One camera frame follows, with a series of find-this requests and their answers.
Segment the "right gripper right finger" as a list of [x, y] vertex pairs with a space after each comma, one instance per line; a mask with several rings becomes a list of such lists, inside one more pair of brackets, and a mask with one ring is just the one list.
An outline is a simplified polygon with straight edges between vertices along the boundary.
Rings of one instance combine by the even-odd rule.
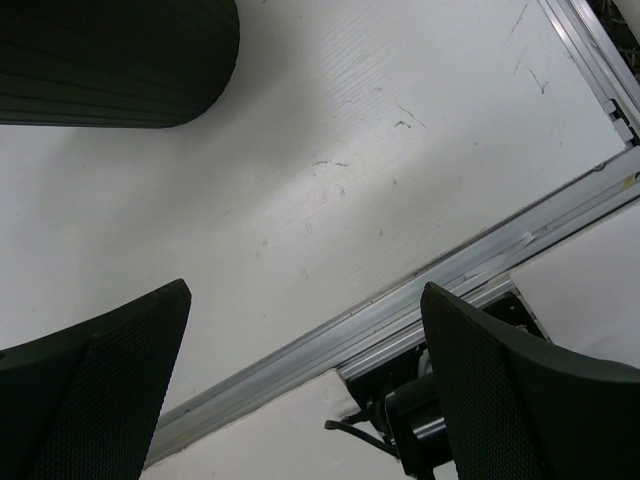
[[432, 282], [421, 314], [459, 478], [638, 478], [637, 368], [557, 346]]

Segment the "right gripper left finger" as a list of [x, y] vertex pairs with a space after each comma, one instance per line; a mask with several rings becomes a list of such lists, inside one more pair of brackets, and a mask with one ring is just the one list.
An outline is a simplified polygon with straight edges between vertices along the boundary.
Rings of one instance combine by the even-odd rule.
[[178, 279], [2, 350], [2, 478], [139, 478], [191, 299]]

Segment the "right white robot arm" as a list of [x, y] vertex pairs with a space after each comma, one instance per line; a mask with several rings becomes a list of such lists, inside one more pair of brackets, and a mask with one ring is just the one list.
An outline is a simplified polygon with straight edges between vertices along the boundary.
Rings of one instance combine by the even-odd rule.
[[[191, 306], [182, 280], [1, 354], [5, 479], [137, 479]], [[635, 479], [639, 371], [502, 322], [427, 284], [431, 371], [329, 430], [382, 423], [407, 475], [453, 461], [462, 479]]]

